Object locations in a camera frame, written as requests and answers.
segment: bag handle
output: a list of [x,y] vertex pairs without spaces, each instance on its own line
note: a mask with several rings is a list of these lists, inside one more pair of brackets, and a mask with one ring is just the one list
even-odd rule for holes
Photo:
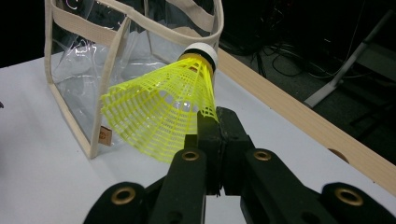
[[51,0],[53,20],[60,27],[74,34],[81,35],[95,43],[110,46],[116,31],[94,24],[70,12],[58,8]]
[[207,13],[203,8],[199,7],[192,0],[166,0],[169,4],[178,7],[186,15],[190,17],[192,22],[195,23],[199,28],[207,32],[213,31],[213,23],[215,17]]
[[142,16],[142,14],[134,10],[132,7],[129,7],[128,5],[125,5],[119,1],[115,1],[115,0],[96,0],[96,1],[101,4],[107,5],[109,7],[112,7],[119,12],[122,12],[123,14],[131,18],[132,21],[136,22],[146,30],[151,31],[152,33],[161,36],[162,38],[169,40],[170,42],[178,43],[183,46],[188,46],[195,42],[204,42],[206,44],[213,45],[214,43],[217,42],[217,40],[219,40],[224,25],[224,19],[223,19],[224,15],[223,15],[221,0],[214,0],[218,13],[216,20],[217,24],[215,25],[217,25],[218,29],[211,36],[204,36],[204,37],[183,35],[174,30],[168,29],[167,27],[159,24],[158,22],[153,21],[148,17]]

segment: shuttlecock cork base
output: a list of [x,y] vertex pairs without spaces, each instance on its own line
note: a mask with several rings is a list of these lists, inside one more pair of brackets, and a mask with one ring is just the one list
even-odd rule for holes
[[197,133],[197,113],[218,120],[212,79],[218,63],[204,43],[186,48],[177,62],[116,86],[101,97],[110,127],[159,161],[171,162],[186,134]]

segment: shuttlecock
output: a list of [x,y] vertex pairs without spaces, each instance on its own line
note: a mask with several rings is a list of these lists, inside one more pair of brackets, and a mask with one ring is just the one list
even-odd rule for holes
[[197,133],[197,113],[218,120],[213,76],[218,56],[204,43],[188,46],[179,59],[116,86],[101,97],[110,127],[143,153],[172,161],[186,134]]

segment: small brown label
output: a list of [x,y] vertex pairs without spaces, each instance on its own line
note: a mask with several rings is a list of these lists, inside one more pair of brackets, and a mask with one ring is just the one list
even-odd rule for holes
[[101,126],[100,132],[99,132],[99,143],[110,147],[111,146],[111,134],[112,134],[111,129]]

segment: brass screw hole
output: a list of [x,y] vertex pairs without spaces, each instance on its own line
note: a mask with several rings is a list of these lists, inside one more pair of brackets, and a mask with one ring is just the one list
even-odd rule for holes
[[254,157],[259,161],[269,161],[271,160],[271,154],[263,151],[254,152]]
[[136,196],[136,192],[131,187],[120,188],[114,191],[111,195],[111,202],[116,205],[123,205],[129,203]]
[[335,196],[341,200],[341,202],[353,206],[361,206],[363,204],[363,198],[352,189],[338,188],[335,190]]
[[199,158],[199,154],[193,151],[187,151],[181,156],[185,161],[196,161]]

